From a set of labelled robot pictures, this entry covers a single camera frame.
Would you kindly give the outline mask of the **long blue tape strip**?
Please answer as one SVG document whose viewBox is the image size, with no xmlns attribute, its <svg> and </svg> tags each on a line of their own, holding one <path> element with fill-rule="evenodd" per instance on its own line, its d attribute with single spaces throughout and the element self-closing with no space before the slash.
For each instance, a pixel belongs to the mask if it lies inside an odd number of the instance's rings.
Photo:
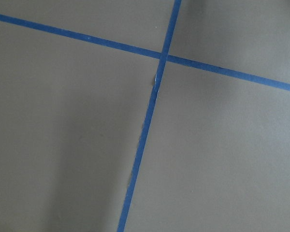
<svg viewBox="0 0 290 232">
<path fill-rule="evenodd" d="M 155 109 L 155 105 L 156 105 L 156 101 L 157 101 L 157 97 L 158 97 L 164 69 L 165 69 L 167 58 L 169 55 L 169 50 L 170 50 L 170 46 L 171 46 L 171 42 L 172 42 L 172 38 L 173 38 L 173 34 L 174 34 L 174 29 L 176 26 L 178 14 L 179 14 L 181 2 L 182 2 L 181 0 L 175 0 L 174 4 L 173 4 L 172 13 L 171 13 L 168 28 L 166 31 L 162 51 L 160 53 L 159 63 L 158 63 L 158 67 L 157 67 L 157 71 L 156 71 L 156 75 L 155 75 L 155 79 L 154 79 L 154 84 L 152 87 L 152 91 L 151 91 L 151 95 L 150 95 L 150 99 L 149 99 L 149 103 L 148 103 L 148 108 L 146 111 L 141 135 L 139 138 L 139 143 L 138 143 L 136 154 L 135 154 L 133 167 L 132 167 L 131 174 L 130 174 L 131 175 L 130 182 L 129 182 L 129 185 L 127 187 L 127 191 L 126 191 L 125 199 L 123 202 L 120 218 L 118 221 L 118 226 L 117 226 L 118 232 L 124 231 L 125 225 L 127 222 L 129 209 L 131 206 L 131 201 L 132 201 L 135 185 L 136 185 L 138 173 L 140 170 L 141 161 L 142 161 L 142 157 L 143 157 L 143 153 L 144 153 L 144 149 L 145 149 L 145 144 L 146 144 L 146 140 L 148 137 L 150 124 L 151 124 L 151 120 L 153 117 L 153 113 L 154 113 L 154 109 Z"/>
</svg>

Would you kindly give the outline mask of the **crossing blue tape strip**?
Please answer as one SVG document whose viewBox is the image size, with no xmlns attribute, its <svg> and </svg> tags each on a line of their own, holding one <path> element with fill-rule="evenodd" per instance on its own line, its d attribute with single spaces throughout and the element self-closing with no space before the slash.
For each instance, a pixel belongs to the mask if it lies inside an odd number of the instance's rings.
<svg viewBox="0 0 290 232">
<path fill-rule="evenodd" d="M 76 39 L 79 41 L 84 41 L 91 44 L 93 43 L 93 44 L 97 44 L 101 46 L 106 46 L 109 48 L 114 48 L 117 50 L 122 50 L 122 51 L 130 52 L 130 53 L 134 53 L 134 54 L 138 54 L 138 55 L 142 55 L 142 56 L 146 56 L 150 58 L 159 59 L 161 56 L 161 53 L 148 50 L 145 48 L 140 48 L 140 47 L 124 44 L 124 43 L 118 43 L 115 41 L 110 41 L 107 39 L 102 39 L 95 36 L 86 35 L 86 34 L 74 32 L 74 31 L 70 31 L 70 30 L 60 29 L 53 26 L 48 26 L 48 25 L 44 25 L 44 24 L 40 24 L 40 23 L 36 23 L 32 21 L 27 21 L 24 19 L 10 17 L 3 14 L 0 14 L 0 21 L 55 34 L 55 35 L 59 35 L 59 36 L 63 36 L 63 37 L 68 37 L 71 39 Z M 225 76 L 229 76 L 229 77 L 233 77 L 233 78 L 237 78 L 241 80 L 254 82 L 261 85 L 266 85 L 266 86 L 290 91 L 289 83 L 285 83 L 285 82 L 281 82 L 281 81 L 277 81 L 277 80 L 273 80 L 273 79 L 269 79 L 269 78 L 265 78 L 265 77 L 261 77 L 257 75 L 252 75 L 252 74 L 248 74 L 248 73 L 244 73 L 240 71 L 222 68 L 219 66 L 215 66 L 215 65 L 211 65 L 211 64 L 207 64 L 203 62 L 198 62 L 198 61 L 190 60 L 186 58 L 181 58 L 177 56 L 172 56 L 172 55 L 169 55 L 167 57 L 167 61 L 175 63 L 175 64 L 187 66 L 187 67 L 193 67 L 193 68 L 203 70 L 203 71 L 208 71 L 211 73 L 217 73 L 217 74 L 221 74 L 221 75 L 225 75 Z"/>
</svg>

